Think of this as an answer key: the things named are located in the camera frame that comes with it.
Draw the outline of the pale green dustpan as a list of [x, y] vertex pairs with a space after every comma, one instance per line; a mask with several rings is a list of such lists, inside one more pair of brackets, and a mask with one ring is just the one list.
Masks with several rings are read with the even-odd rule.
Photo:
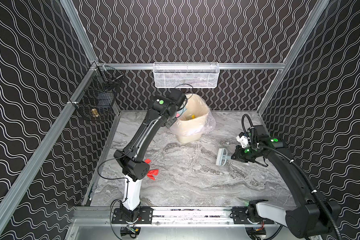
[[179, 113], [180, 116], [181, 116], [186, 110], [187, 110], [186, 106], [183, 106], [182, 108], [180, 108], [180, 109], [177, 111], [177, 113]]

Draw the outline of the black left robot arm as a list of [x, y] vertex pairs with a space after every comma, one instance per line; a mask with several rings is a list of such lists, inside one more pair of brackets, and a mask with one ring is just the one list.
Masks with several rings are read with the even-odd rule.
[[155, 95], [145, 118], [131, 141], [114, 158], [126, 178], [125, 199], [122, 208], [134, 212], [140, 205], [141, 181], [148, 174], [150, 165], [145, 162], [145, 153], [161, 127], [171, 127], [177, 121], [177, 113], [188, 102], [180, 90], [171, 89], [166, 96]]

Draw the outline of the pale green hand brush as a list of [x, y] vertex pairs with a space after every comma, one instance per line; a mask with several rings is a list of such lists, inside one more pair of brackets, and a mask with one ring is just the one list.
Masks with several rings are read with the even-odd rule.
[[229, 160], [231, 160], [231, 156], [228, 154], [228, 150], [226, 148], [219, 149], [216, 159], [216, 165], [222, 167]]

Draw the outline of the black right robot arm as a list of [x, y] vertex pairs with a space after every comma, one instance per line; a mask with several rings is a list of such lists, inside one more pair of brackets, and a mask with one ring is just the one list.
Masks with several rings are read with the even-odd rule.
[[231, 159], [238, 162], [255, 163], [256, 158], [268, 160], [279, 172], [290, 190], [296, 208], [286, 210], [273, 207], [266, 200], [252, 201], [255, 213], [251, 221], [269, 219], [286, 226], [299, 239], [333, 233], [340, 240], [341, 232], [336, 224], [340, 205], [327, 200], [313, 185], [308, 174], [296, 163], [292, 153], [279, 138], [258, 138], [246, 148], [237, 145]]

